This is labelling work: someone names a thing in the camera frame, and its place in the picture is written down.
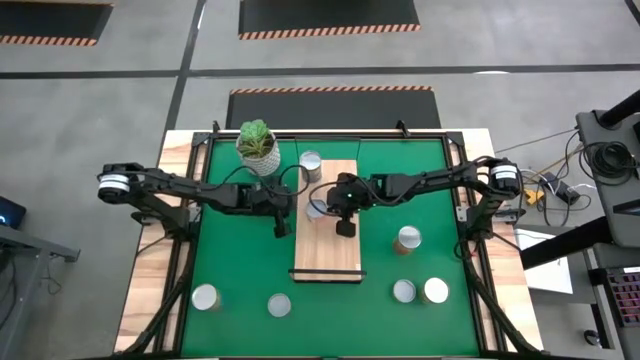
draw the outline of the wooden table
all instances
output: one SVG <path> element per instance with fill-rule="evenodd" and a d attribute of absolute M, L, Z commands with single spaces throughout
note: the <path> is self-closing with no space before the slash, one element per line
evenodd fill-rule
<path fill-rule="evenodd" d="M 317 130 L 295 130 L 296 132 L 314 132 Z M 412 132 L 447 132 L 459 131 L 464 135 L 466 157 L 475 159 L 482 155 L 493 156 L 493 146 L 487 129 L 448 129 L 448 130 L 411 130 Z M 162 153 L 158 167 L 168 173 L 184 176 L 191 150 L 192 130 L 174 130 L 167 132 L 162 147 Z M 196 173 L 194 178 L 199 179 L 203 151 L 198 156 Z M 454 163 L 459 161 L 458 154 L 453 152 Z M 460 189 L 462 203 L 467 202 L 465 192 Z M 170 204 L 178 205 L 179 200 L 171 197 L 162 197 Z M 495 223 L 494 232 L 515 243 L 513 227 L 504 223 Z M 145 246 L 163 235 L 160 225 L 145 227 L 140 239 L 140 247 Z M 538 330 L 529 289 L 527 287 L 524 270 L 520 256 L 515 249 L 501 243 L 498 240 L 487 241 L 487 251 L 491 265 L 494 286 L 500 306 L 507 314 L 511 322 L 522 333 L 527 341 L 538 349 L 542 349 L 542 340 Z M 145 251 L 134 263 L 129 291 L 125 302 L 122 319 L 114 351 L 121 351 L 131 345 L 140 332 L 149 323 L 160 306 L 167 267 L 171 253 L 171 240 L 161 241 L 159 244 Z M 475 259 L 476 269 L 481 273 L 479 261 Z M 489 311 L 481 302 L 482 319 L 487 336 L 488 349 L 497 349 L 492 320 Z M 168 321 L 168 330 L 165 335 L 165 344 L 171 344 L 174 336 L 174 326 L 177 314 L 177 304 L 174 306 Z"/>

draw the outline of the potted plant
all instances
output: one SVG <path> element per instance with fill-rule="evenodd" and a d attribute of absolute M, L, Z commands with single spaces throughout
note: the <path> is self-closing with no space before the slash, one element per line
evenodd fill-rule
<path fill-rule="evenodd" d="M 245 166 L 258 176 L 273 174 L 280 166 L 280 150 L 276 136 L 260 119 L 246 121 L 240 127 L 236 150 Z"/>

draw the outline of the black floor mat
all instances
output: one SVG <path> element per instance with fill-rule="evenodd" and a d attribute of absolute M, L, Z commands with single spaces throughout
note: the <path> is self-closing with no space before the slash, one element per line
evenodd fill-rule
<path fill-rule="evenodd" d="M 420 30 L 413 0 L 243 0 L 241 40 Z"/>
<path fill-rule="evenodd" d="M 93 46 L 112 4 L 0 1 L 0 44 Z"/>
<path fill-rule="evenodd" d="M 439 129 L 430 86 L 301 87 L 233 90 L 227 129 L 263 119 L 273 129 Z"/>

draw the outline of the computer monitor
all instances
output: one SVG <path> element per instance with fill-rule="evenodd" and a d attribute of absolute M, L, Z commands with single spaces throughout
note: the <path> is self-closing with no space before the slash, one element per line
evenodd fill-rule
<path fill-rule="evenodd" d="M 17 229 L 22 224 L 26 213 L 27 209 L 24 206 L 0 196 L 0 226 Z"/>

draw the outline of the succulent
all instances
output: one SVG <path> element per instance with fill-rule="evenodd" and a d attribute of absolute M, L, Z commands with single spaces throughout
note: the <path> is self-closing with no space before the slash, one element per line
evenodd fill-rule
<path fill-rule="evenodd" d="M 242 156 L 260 159 L 273 148 L 273 139 L 267 124 L 260 119 L 246 121 L 240 127 L 240 143 L 238 151 Z"/>

